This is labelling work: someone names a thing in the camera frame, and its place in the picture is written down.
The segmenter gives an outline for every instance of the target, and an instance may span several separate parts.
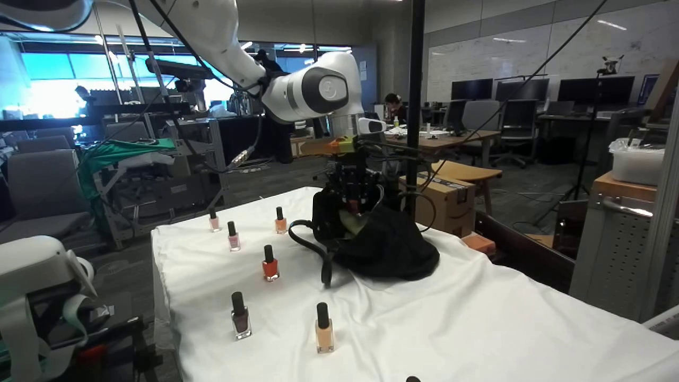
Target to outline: nail polish bottle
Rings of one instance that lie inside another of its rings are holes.
[[[246,304],[243,302],[243,292],[234,292],[232,295],[232,321],[234,321],[234,326],[235,326],[235,340],[246,340],[253,334],[253,328],[250,328],[250,316],[248,316],[248,309],[246,309]]]
[[[239,241],[235,222],[229,220],[228,227],[229,227],[229,247],[232,247],[232,251],[239,251],[239,247],[240,247],[240,241]]]
[[[276,233],[285,233],[289,228],[289,220],[283,216],[283,208],[276,208]]]
[[[212,230],[220,228],[220,222],[218,222],[218,216],[217,216],[214,208],[210,208],[210,228]]]
[[[279,259],[275,259],[275,247],[264,246],[264,263],[262,263],[264,280],[279,280]]]
[[[334,321],[327,314],[327,304],[317,305],[317,340],[319,340],[319,352],[334,352],[335,340],[334,340]]]

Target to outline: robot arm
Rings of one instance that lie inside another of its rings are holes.
[[[94,0],[0,0],[13,24],[53,31],[78,28]],[[359,67],[352,54],[327,52],[300,72],[267,78],[239,42],[235,0],[138,0],[138,11],[171,34],[181,34],[197,54],[228,73],[280,120],[363,112]]]

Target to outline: white tablecloth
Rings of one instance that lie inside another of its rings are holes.
[[[438,271],[421,281],[374,281],[335,271],[275,233],[275,208],[289,220],[312,216],[317,188],[218,211],[228,230],[193,218],[153,230],[160,324],[172,328],[185,379],[199,382],[586,382],[679,379],[679,344],[568,295],[497,268],[459,237],[431,230]],[[262,278],[272,243],[283,278]],[[243,291],[255,334],[235,342],[232,292]],[[317,355],[314,305],[327,302],[335,352]]]

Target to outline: cardboard box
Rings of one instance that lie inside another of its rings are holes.
[[[424,197],[419,197],[419,211],[416,220],[422,225],[431,225],[436,228],[454,233],[454,236],[470,236],[476,227],[476,203],[473,203],[473,184],[471,182],[451,182],[443,177],[436,177],[424,195],[431,197],[436,203],[436,220],[434,220],[434,210],[431,203]]]

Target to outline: ceiling light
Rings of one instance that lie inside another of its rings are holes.
[[[492,38],[497,42],[508,42],[508,44],[524,44],[526,41],[516,41],[516,38]]]
[[[625,25],[618,25],[618,24],[611,24],[611,21],[606,21],[606,19],[596,19],[596,24],[608,25],[608,28],[613,28],[613,30],[623,30],[623,31],[628,30],[628,28],[625,28]]]

